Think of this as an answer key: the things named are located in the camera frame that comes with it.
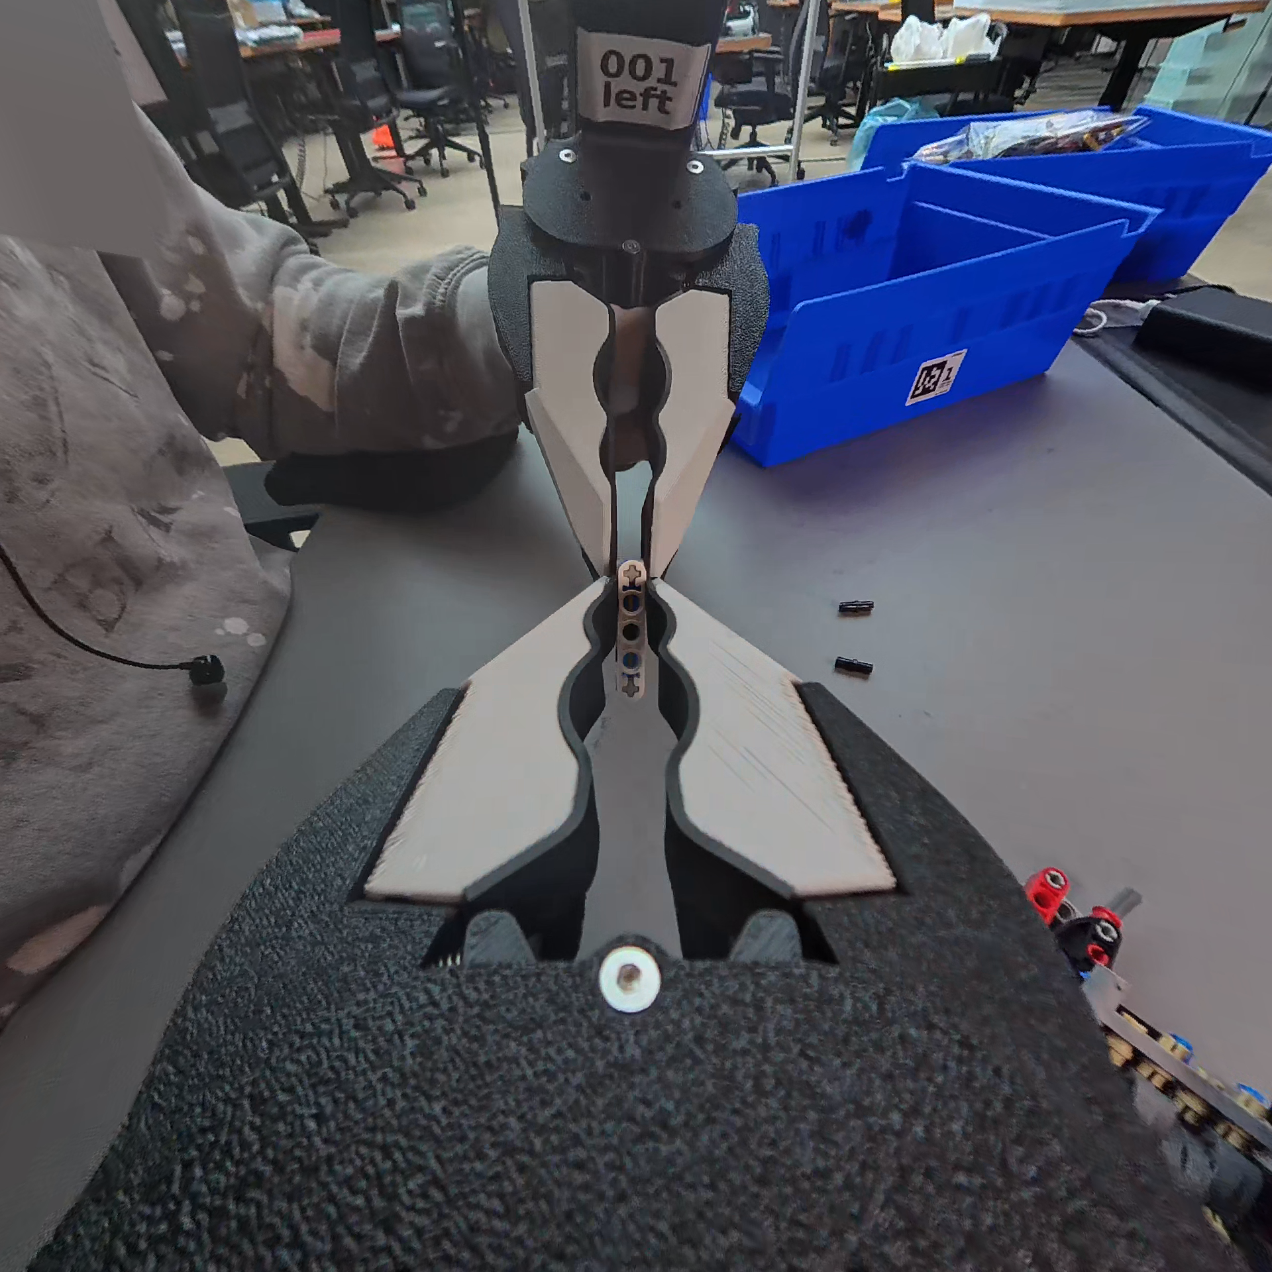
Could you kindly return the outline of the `cluttered wooden table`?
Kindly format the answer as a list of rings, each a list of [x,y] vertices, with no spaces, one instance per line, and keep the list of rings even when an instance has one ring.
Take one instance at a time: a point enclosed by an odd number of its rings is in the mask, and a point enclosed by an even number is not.
[[[228,2],[234,37],[243,61],[274,55],[323,54],[341,45],[338,25],[329,16],[285,4]]]

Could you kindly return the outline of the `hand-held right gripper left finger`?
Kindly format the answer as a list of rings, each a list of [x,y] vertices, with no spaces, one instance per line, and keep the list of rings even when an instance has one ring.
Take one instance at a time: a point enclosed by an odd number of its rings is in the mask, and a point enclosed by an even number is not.
[[[594,658],[597,581],[470,678],[365,882],[374,902],[459,905],[579,823],[583,738],[570,697]]]

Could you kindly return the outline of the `grey desk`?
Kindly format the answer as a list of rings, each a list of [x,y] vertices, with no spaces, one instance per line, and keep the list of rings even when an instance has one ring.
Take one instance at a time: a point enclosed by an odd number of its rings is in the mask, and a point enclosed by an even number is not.
[[[327,513],[293,561],[288,623],[208,782],[3,1032],[3,1270],[91,1177],[262,864],[586,584],[530,440],[470,505]],[[1042,379],[786,467],[729,450],[670,581],[824,684],[1019,877],[1139,890],[1133,1011],[1269,1093],[1265,491],[1074,343]]]

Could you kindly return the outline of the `wooden background table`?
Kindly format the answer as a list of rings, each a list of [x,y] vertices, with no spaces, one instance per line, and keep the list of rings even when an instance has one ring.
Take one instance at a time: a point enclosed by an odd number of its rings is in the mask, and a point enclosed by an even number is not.
[[[1021,28],[1088,29],[1119,42],[1122,52],[1100,105],[1121,108],[1138,79],[1141,61],[1154,40],[1174,40],[1218,22],[1263,13],[1268,2],[954,2],[954,4],[829,4],[833,16],[868,14],[901,23],[912,11],[924,22],[945,22],[988,13],[992,22]]]

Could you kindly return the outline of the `black office chair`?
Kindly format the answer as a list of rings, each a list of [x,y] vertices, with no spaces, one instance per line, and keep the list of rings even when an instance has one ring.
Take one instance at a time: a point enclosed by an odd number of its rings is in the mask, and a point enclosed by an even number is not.
[[[379,199],[394,195],[412,213],[426,198],[423,182],[411,169],[399,129],[399,110],[385,75],[377,29],[370,2],[337,2],[334,22],[340,29],[340,48],[332,55],[337,84],[337,122],[332,135],[344,161],[346,178],[326,188],[329,205],[349,219],[358,217],[359,198]],[[383,169],[373,163],[364,140],[388,128],[391,155],[397,167]]]
[[[202,128],[191,143],[200,155],[202,184],[238,211],[261,208],[299,231],[315,251],[318,240],[346,229],[349,217],[311,216],[284,151],[250,98],[229,5],[178,2],[173,8],[202,111]]]
[[[400,45],[406,89],[399,92],[397,102],[421,123],[418,140],[423,142],[420,149],[406,154],[406,163],[435,166],[441,178],[449,178],[447,157],[455,152],[485,170],[483,152],[458,139],[476,131],[476,116],[449,5],[400,4]]]

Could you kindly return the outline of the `blue plastic bin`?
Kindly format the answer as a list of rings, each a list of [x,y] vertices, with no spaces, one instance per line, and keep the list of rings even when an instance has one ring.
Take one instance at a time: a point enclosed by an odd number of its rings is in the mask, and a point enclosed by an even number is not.
[[[1118,114],[1103,107],[1094,110]],[[933,140],[948,139],[977,119],[1004,122],[1054,113],[1063,111],[944,117]],[[1204,248],[1268,173],[1269,132],[1150,105],[1122,114],[1148,117],[1150,125],[1100,154],[1000,158],[956,166],[1004,181],[1153,210],[1153,222],[1141,232],[1110,282],[1175,282],[1188,275]]]

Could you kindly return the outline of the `toy brick assembly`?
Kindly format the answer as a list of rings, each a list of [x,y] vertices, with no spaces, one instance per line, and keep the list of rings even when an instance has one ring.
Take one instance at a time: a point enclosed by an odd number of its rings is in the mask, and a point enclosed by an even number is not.
[[[1107,1058],[1171,1177],[1251,1268],[1269,1270],[1269,1096],[1210,1074],[1185,1036],[1154,1027],[1129,1008],[1116,959],[1124,921],[1141,896],[1127,888],[1110,905],[1082,912],[1072,902],[1071,877],[1056,867],[1029,876],[1023,891],[1077,979]]]

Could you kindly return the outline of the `blue bin with marker tag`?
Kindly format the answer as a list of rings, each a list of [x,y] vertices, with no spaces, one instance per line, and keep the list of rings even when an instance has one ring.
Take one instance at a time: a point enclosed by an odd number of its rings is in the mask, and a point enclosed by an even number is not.
[[[733,443],[764,469],[1048,373],[1157,219],[918,164],[758,190],[770,317]]]

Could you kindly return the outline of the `teal plastic bag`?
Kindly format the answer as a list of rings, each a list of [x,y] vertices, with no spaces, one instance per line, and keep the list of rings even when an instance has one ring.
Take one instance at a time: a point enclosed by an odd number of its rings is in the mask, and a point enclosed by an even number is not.
[[[941,114],[926,99],[892,99],[874,107],[856,129],[847,172],[892,169],[939,132]]]

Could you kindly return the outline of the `person's left forearm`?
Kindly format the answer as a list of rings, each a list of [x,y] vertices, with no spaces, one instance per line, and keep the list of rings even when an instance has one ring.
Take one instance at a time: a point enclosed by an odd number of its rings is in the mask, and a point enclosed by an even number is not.
[[[314,257],[262,217],[211,217],[184,411],[261,458],[453,452],[515,435],[515,376],[488,255],[453,248],[393,276]]]

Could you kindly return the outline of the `plastic bag of bricks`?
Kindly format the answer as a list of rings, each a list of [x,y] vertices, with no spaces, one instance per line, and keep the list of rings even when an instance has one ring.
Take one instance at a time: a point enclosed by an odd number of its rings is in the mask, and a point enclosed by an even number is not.
[[[1141,134],[1151,120],[1104,110],[1060,111],[1004,122],[977,119],[957,134],[933,140],[910,160],[926,166],[954,166],[1000,158],[1100,154]]]

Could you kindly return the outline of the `small grey brick piece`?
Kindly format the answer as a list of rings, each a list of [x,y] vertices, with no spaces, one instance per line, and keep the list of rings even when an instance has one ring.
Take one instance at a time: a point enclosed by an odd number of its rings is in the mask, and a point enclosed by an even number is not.
[[[617,572],[615,688],[627,703],[647,690],[647,569],[627,561]]]

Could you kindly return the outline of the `black power adapter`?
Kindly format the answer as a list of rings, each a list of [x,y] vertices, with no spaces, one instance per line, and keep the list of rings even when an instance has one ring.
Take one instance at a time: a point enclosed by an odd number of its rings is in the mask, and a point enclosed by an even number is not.
[[[1136,344],[1159,355],[1269,382],[1271,304],[1207,285],[1159,301]]]

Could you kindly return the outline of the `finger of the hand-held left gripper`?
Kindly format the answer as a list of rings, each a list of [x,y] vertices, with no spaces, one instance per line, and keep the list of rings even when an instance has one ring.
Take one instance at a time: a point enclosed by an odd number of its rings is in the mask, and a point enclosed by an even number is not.
[[[602,458],[611,422],[595,367],[611,341],[611,311],[574,282],[536,281],[530,335],[530,428],[583,556],[606,579],[615,569],[615,487]]]
[[[730,301],[715,291],[686,291],[656,313],[665,393],[647,497],[653,579],[667,573],[680,549],[735,414],[727,396],[729,320]]]

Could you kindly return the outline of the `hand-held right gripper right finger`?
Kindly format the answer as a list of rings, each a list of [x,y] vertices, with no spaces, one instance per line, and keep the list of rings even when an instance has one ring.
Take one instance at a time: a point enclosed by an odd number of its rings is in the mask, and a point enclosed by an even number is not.
[[[868,828],[801,682],[668,584],[661,706],[677,743],[667,794],[691,844],[785,900],[891,894]]]

